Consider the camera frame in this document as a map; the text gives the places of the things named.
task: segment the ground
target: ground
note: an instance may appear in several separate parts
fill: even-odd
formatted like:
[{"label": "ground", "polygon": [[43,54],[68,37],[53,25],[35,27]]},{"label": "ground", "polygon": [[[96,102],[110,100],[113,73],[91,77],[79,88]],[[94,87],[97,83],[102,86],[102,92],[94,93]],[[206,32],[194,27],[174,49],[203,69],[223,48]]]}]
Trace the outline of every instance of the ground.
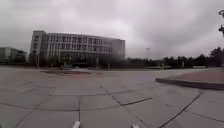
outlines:
[{"label": "ground", "polygon": [[204,69],[61,75],[0,67],[3,128],[223,128],[224,92],[154,81]]}]

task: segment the raised platform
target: raised platform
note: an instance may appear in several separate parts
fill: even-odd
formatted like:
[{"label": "raised platform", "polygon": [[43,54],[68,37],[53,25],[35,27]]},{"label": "raised platform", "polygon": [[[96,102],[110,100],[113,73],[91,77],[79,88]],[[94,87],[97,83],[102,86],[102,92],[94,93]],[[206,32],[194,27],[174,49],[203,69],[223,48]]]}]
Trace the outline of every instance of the raised platform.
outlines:
[{"label": "raised platform", "polygon": [[208,69],[179,76],[156,78],[157,82],[200,89],[224,89],[224,69]]}]

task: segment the cloud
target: cloud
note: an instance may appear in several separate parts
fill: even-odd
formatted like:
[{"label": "cloud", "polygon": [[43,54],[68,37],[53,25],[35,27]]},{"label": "cloud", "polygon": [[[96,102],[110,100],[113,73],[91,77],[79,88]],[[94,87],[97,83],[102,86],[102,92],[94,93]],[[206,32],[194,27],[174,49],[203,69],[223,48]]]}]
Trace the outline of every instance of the cloud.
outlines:
[{"label": "cloud", "polygon": [[223,0],[0,1],[0,45],[28,51],[32,31],[126,40],[128,57],[196,56],[224,46]]}]

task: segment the street light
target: street light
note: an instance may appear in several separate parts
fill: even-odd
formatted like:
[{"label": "street light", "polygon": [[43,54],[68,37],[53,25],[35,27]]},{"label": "street light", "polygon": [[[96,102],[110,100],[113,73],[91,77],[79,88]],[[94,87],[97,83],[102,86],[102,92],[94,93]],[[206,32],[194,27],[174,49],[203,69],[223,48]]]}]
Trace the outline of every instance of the street light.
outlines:
[{"label": "street light", "polygon": [[[224,19],[224,10],[219,12],[219,15],[221,15]],[[221,25],[221,27],[219,28],[219,31],[222,32],[223,37],[224,37],[224,27]]]}]

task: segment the curb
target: curb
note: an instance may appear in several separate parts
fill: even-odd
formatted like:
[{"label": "curb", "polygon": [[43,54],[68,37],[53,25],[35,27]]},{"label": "curb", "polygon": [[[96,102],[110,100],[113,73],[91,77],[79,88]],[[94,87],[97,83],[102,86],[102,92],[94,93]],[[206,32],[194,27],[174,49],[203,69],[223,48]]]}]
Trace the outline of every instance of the curb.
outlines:
[{"label": "curb", "polygon": [[218,83],[202,83],[193,81],[172,80],[166,78],[156,78],[155,81],[159,83],[174,84],[178,86],[191,87],[191,88],[224,90],[224,84],[218,84]]}]

